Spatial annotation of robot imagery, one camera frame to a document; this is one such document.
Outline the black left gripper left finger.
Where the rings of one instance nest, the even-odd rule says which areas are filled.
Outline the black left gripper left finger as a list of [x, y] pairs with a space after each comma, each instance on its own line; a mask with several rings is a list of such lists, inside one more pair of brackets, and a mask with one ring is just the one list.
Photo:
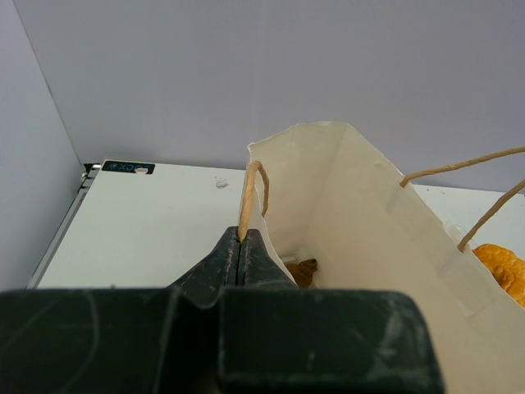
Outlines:
[[217, 354], [216, 303], [240, 244], [228, 228], [171, 285], [4, 291], [4, 393], [181, 393]]

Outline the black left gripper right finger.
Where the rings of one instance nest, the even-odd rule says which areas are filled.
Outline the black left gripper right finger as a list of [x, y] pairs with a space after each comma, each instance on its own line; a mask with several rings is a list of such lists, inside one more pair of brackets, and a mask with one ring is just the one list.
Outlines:
[[426, 321], [397, 291], [302, 289], [259, 231], [240, 247], [218, 301], [217, 380], [225, 393], [442, 393]]

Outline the dark brown bread piece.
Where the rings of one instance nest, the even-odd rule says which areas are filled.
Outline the dark brown bread piece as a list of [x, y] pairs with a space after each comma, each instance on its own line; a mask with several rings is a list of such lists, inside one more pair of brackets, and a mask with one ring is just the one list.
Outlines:
[[285, 266], [298, 287], [309, 288], [312, 285], [313, 275], [318, 267], [316, 259], [307, 259], [300, 263], [287, 263]]

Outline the white paper bag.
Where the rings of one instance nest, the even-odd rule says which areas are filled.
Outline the white paper bag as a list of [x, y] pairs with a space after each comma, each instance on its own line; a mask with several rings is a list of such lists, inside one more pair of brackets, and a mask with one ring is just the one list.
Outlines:
[[524, 310], [352, 126], [299, 124], [249, 146], [250, 225], [270, 255], [314, 258], [319, 288], [400, 291], [430, 328], [449, 393], [524, 390]]

